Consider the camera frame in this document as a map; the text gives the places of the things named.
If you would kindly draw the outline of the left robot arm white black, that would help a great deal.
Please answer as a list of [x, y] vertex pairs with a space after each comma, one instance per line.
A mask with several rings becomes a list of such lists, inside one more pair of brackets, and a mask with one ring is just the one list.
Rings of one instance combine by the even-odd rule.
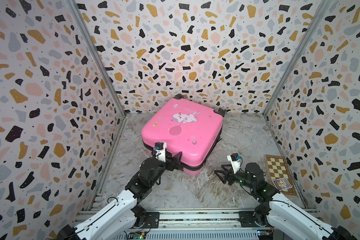
[[66, 225], [57, 236], [58, 240], [114, 240], [126, 234], [133, 226], [141, 226], [146, 210], [139, 203], [159, 184], [165, 171], [177, 170], [181, 166], [182, 152], [167, 156], [166, 150], [154, 150], [144, 160], [140, 170], [131, 178], [125, 189], [95, 215], [75, 227]]

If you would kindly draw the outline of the pink hard-shell suitcase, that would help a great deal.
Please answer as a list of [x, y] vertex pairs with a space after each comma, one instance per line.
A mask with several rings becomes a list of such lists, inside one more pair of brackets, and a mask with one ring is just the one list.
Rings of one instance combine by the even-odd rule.
[[166, 142], [167, 156], [183, 152], [184, 172], [197, 175], [220, 140], [226, 113], [224, 109], [214, 110], [178, 94], [145, 124], [142, 141], [150, 151], [155, 143]]

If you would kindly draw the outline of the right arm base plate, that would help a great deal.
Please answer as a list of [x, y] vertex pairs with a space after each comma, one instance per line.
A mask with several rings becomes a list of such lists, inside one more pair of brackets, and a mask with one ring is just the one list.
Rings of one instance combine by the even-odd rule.
[[258, 214], [254, 211], [240, 211], [238, 221], [242, 228], [256, 227]]

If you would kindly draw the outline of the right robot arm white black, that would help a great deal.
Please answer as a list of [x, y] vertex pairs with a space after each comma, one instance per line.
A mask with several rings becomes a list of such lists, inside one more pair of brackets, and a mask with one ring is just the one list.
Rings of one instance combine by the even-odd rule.
[[291, 202], [277, 188], [264, 179], [264, 172], [257, 163], [248, 163], [245, 170], [235, 170], [222, 165], [214, 173], [224, 184], [234, 183], [248, 188], [249, 194], [259, 202], [255, 208], [255, 223], [279, 229], [293, 240], [354, 240], [355, 237], [342, 226], [333, 227], [312, 216]]

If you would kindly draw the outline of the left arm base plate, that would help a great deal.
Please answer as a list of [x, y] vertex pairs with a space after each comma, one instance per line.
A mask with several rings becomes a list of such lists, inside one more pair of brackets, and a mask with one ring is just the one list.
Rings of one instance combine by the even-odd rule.
[[160, 212], [146, 212], [137, 218], [136, 227], [139, 229], [157, 229], [159, 227]]

